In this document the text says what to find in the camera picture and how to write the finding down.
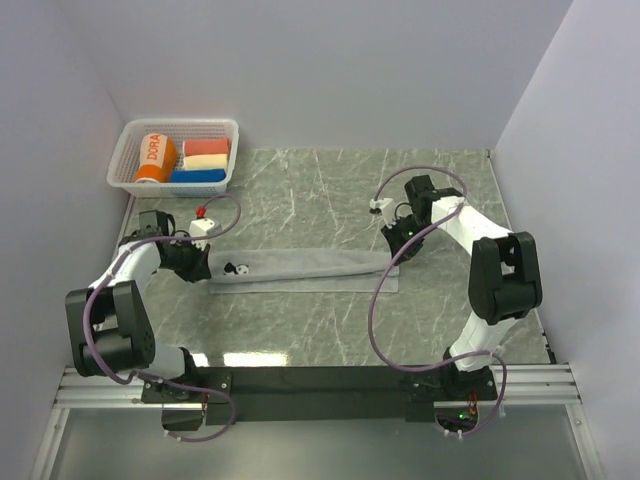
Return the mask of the grey towel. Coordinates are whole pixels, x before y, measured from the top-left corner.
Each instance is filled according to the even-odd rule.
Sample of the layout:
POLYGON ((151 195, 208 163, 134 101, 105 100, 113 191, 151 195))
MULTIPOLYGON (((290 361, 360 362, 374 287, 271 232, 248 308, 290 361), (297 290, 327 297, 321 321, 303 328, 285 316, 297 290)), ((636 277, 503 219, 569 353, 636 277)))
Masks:
POLYGON ((367 293, 390 260, 386 251, 264 249, 214 252, 208 266, 217 294, 367 293))

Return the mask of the orange cartoon towel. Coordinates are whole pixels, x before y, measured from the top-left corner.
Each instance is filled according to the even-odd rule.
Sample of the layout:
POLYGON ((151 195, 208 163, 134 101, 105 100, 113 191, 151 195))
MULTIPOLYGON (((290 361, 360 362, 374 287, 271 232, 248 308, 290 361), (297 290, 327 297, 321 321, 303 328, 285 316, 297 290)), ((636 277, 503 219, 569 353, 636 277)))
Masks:
POLYGON ((150 133, 140 146, 135 183, 167 183, 179 159, 173 141, 166 135, 150 133))

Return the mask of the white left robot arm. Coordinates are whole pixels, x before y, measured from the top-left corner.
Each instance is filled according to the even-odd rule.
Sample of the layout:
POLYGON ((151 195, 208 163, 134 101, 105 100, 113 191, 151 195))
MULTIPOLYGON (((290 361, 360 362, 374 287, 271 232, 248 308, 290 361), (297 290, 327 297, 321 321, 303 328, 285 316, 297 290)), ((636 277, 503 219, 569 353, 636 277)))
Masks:
POLYGON ((126 384, 125 374, 140 372, 166 379, 167 392, 180 402, 199 394, 201 377, 191 354, 156 342, 142 293, 160 269, 190 283, 210 279, 210 242, 204 236, 219 229, 198 218, 178 237, 172 215, 159 210, 139 215, 139 228, 121 240, 107 271, 65 298, 73 363, 81 376, 103 376, 107 367, 126 384))

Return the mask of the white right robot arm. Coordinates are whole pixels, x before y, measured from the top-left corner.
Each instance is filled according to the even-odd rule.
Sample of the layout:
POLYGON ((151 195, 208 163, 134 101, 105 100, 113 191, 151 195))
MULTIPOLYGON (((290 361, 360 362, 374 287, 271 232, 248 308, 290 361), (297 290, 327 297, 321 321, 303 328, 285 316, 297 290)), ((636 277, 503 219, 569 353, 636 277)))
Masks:
POLYGON ((535 239, 481 214, 467 202, 465 185, 437 188, 430 176, 419 175, 404 190, 411 209, 406 216, 398 215, 397 202, 380 192, 369 203, 371 213, 383 219, 392 265, 412 259, 435 230, 448 234, 470 257, 471 313, 442 361, 432 368, 434 389, 445 399, 461 399, 473 391, 493 399, 491 361, 508 331, 543 299, 535 239))

